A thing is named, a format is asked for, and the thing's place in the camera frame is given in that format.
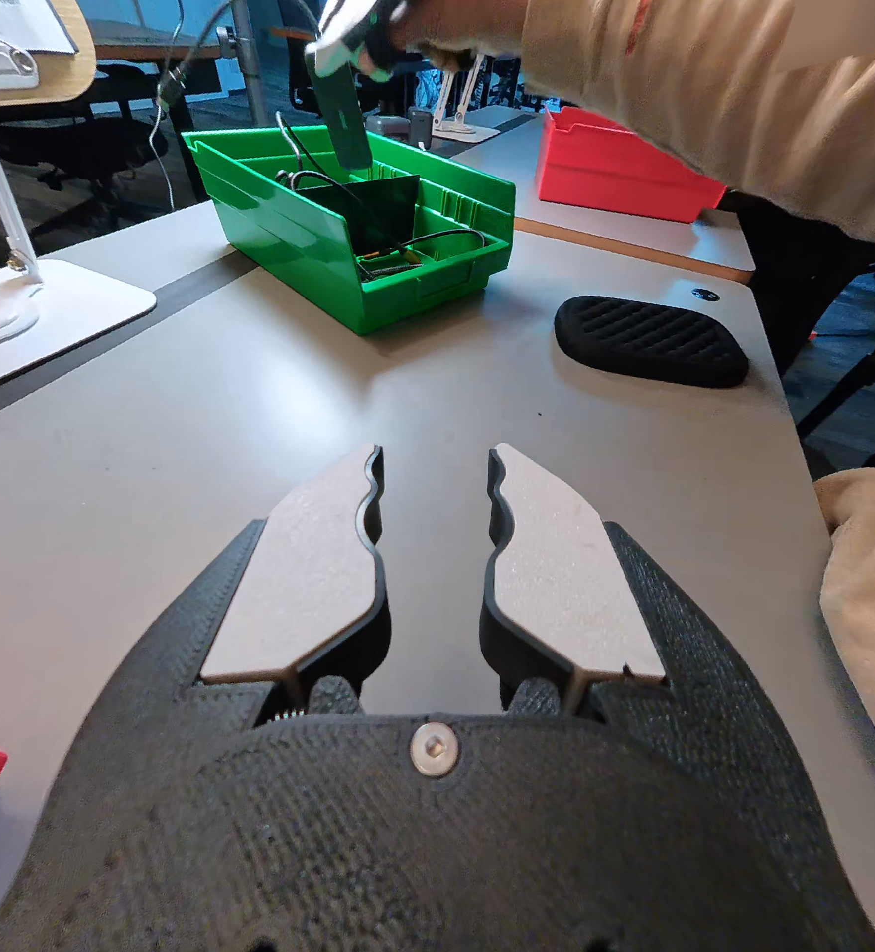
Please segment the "wooden document stand white base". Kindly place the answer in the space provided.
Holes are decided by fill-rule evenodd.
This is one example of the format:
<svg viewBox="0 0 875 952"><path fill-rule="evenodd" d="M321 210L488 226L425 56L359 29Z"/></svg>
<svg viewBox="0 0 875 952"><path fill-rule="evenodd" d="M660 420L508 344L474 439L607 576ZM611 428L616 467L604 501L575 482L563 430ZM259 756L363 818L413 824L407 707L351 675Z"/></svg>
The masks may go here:
<svg viewBox="0 0 875 952"><path fill-rule="evenodd" d="M77 53L29 53L0 46L0 107L76 99L92 84L96 54L79 6L51 2ZM57 259L39 259L0 160L0 383L146 315L153 292Z"/></svg>

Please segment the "person's right hand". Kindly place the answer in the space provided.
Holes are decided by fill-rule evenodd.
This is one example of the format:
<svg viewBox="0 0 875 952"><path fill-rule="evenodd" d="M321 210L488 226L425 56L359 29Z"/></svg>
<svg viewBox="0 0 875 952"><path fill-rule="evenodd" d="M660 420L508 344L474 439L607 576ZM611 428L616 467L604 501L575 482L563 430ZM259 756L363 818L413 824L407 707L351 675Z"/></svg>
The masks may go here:
<svg viewBox="0 0 875 952"><path fill-rule="evenodd" d="M397 10L389 40L441 70L472 65L478 54L519 54L527 1L418 1Z"/></svg>

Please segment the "printed instruction poster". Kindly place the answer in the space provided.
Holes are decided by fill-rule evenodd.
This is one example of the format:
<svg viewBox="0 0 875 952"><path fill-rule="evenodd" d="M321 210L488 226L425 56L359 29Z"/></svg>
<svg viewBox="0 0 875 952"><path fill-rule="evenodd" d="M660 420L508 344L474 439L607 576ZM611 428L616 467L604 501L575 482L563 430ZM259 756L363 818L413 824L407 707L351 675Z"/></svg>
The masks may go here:
<svg viewBox="0 0 875 952"><path fill-rule="evenodd" d="M0 46L29 53L77 53L77 45L49 1L0 1Z"/></svg>

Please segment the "black office chair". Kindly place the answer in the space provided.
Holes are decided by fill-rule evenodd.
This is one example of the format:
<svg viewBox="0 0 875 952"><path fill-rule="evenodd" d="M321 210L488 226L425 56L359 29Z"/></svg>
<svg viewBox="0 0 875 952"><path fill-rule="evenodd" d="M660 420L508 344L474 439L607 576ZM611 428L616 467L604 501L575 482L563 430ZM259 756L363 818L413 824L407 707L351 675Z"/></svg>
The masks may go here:
<svg viewBox="0 0 875 952"><path fill-rule="evenodd" d="M93 224L115 231L122 221L137 224L175 209L170 184L163 208L119 191L122 173L161 163L169 149L157 121L135 120L130 106L142 92L156 95L158 77L134 65L101 65L98 71L104 77L76 99L0 107L0 159L41 169L38 182L51 190L74 180L90 189L88 199L31 229L32 239Z"/></svg>

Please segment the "grey metal pole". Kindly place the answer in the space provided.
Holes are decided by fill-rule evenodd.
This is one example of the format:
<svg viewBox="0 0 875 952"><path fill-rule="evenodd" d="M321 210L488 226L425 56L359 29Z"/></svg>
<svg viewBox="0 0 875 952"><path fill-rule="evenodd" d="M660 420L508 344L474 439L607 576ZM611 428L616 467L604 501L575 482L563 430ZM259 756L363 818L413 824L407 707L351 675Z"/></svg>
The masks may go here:
<svg viewBox="0 0 875 952"><path fill-rule="evenodd" d="M220 56L238 61L253 125L269 127L272 125L272 118L266 106L260 58L253 35L248 3L230 1L223 2L222 6L223 10L229 9L232 26L217 27Z"/></svg>

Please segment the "green plastic bin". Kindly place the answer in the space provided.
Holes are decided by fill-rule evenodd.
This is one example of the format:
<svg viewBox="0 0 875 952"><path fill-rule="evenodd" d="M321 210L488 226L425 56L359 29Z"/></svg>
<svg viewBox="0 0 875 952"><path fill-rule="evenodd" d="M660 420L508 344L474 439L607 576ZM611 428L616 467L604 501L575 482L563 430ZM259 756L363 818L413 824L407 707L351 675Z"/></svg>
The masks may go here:
<svg viewBox="0 0 875 952"><path fill-rule="evenodd" d="M344 170L323 125L183 136L230 244L360 336L486 288L510 262L515 184L371 134L369 170ZM292 191L297 173L337 183L419 175L415 234L357 256L345 220Z"/></svg>

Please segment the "person's right forearm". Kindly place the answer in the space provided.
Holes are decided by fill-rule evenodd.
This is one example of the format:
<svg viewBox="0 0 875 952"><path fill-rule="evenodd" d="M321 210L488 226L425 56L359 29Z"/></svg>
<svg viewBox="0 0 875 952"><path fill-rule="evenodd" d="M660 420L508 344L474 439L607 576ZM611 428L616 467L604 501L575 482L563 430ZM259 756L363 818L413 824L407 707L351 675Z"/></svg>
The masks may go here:
<svg viewBox="0 0 875 952"><path fill-rule="evenodd" d="M528 84L697 172L875 244L875 54L786 72L769 1L532 1Z"/></svg>

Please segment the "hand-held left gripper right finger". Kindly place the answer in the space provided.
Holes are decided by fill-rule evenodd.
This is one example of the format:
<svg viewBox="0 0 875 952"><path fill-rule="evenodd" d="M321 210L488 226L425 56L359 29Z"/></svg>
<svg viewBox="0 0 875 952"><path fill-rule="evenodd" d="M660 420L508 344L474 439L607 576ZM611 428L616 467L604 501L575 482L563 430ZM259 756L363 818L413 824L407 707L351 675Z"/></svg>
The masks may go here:
<svg viewBox="0 0 875 952"><path fill-rule="evenodd" d="M480 650L501 705L544 682L574 715L596 684L661 688L667 675L610 531L591 504L509 444L489 451Z"/></svg>

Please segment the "black bin divider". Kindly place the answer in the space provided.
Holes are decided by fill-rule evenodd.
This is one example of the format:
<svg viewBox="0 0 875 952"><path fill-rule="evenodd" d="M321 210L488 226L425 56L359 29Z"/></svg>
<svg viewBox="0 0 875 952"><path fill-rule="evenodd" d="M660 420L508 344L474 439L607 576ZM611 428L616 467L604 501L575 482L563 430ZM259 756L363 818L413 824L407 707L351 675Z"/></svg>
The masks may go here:
<svg viewBox="0 0 875 952"><path fill-rule="evenodd" d="M340 215L357 256L401 249L415 234L420 176L401 174L337 183L318 173L297 173L292 191Z"/></svg>

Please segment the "black USB hub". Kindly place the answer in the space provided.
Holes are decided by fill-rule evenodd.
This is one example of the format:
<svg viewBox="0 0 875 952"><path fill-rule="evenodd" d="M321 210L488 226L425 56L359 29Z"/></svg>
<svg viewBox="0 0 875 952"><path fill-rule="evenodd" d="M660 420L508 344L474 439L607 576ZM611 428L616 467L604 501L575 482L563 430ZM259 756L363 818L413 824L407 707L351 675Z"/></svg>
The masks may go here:
<svg viewBox="0 0 875 952"><path fill-rule="evenodd" d="M307 47L305 64L338 164L348 172L369 170L372 152L350 63L321 74L314 52Z"/></svg>

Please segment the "black wrist rest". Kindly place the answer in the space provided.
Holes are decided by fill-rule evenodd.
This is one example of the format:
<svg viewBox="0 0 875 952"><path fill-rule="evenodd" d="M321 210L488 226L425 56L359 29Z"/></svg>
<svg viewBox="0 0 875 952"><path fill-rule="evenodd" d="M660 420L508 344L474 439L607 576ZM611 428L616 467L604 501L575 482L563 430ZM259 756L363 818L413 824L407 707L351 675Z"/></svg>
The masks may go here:
<svg viewBox="0 0 875 952"><path fill-rule="evenodd" d="M558 308L554 333L575 363L637 379L728 389L740 386L750 368L726 327L668 304L576 296Z"/></svg>

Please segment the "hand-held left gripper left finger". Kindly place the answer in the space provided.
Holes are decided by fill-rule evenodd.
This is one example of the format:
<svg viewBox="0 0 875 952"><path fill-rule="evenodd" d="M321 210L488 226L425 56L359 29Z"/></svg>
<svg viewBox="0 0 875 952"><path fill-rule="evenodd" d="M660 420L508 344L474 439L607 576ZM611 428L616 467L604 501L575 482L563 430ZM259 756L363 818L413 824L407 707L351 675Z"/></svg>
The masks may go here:
<svg viewBox="0 0 875 952"><path fill-rule="evenodd" d="M297 703L336 677L360 697L392 639L383 492L383 447L361 445L273 508L200 668L204 684L278 684Z"/></svg>

